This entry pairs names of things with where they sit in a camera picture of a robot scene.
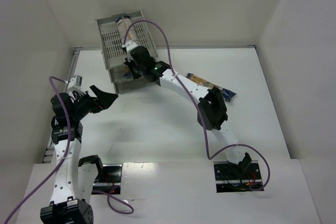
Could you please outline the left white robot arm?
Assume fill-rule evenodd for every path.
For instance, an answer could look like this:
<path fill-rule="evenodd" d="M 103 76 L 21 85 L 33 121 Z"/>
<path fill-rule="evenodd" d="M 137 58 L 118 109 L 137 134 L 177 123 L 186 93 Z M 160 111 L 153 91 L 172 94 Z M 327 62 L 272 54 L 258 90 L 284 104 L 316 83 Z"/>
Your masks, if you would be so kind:
<path fill-rule="evenodd" d="M 74 89 L 74 98 L 65 92 L 50 102 L 54 112 L 51 139 L 56 154 L 55 182 L 47 207 L 40 210 L 43 223 L 93 223 L 90 196 L 94 180 L 102 173 L 98 155 L 81 158 L 81 119 L 89 113 L 99 113 L 111 107 L 117 94 L 90 86 L 95 94 Z"/>

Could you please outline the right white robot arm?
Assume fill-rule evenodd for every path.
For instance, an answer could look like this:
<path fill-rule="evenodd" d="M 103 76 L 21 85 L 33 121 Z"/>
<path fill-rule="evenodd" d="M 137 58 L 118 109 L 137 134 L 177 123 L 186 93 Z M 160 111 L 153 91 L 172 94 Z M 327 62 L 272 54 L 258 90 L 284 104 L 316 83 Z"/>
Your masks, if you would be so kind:
<path fill-rule="evenodd" d="M 132 41 L 123 45 L 122 49 L 127 54 L 124 63 L 133 78 L 143 77 L 193 103 L 197 121 L 203 128 L 207 158 L 212 160 L 224 152 L 232 172 L 236 176 L 245 174 L 251 157 L 235 149 L 239 146 L 238 138 L 229 127 L 227 107 L 220 89 L 204 87 L 176 72 L 172 67 L 170 51 L 169 62 L 166 63 L 155 61 L 145 47 Z"/>

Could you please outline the blue spaghetti bag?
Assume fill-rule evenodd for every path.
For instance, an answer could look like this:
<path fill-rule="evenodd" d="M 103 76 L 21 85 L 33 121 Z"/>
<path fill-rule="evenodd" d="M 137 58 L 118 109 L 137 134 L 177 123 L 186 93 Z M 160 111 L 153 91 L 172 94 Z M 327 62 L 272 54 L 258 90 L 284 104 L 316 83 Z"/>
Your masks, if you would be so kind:
<path fill-rule="evenodd" d="M 186 78 L 188 78 L 189 80 L 191 80 L 191 81 L 193 81 L 193 82 L 195 82 L 195 83 L 197 83 L 197 84 L 199 84 L 203 87 L 209 88 L 209 89 L 212 89 L 213 87 L 218 88 L 220 90 L 221 94 L 222 94 L 222 97 L 224 98 L 224 100 L 226 102 L 231 102 L 233 100 L 233 98 L 237 95 L 237 93 L 235 93 L 231 90 L 222 88 L 221 86 L 218 86 L 216 84 L 213 84 L 212 82 L 209 82 L 209 81 L 207 81 L 203 78 L 200 78 L 193 73 L 187 73 Z"/>
<path fill-rule="evenodd" d="M 130 70 L 129 66 L 127 66 L 127 65 L 124 64 L 123 67 L 124 67 L 123 77 L 125 79 L 133 79 L 133 75 L 131 73 L 131 70 Z"/>

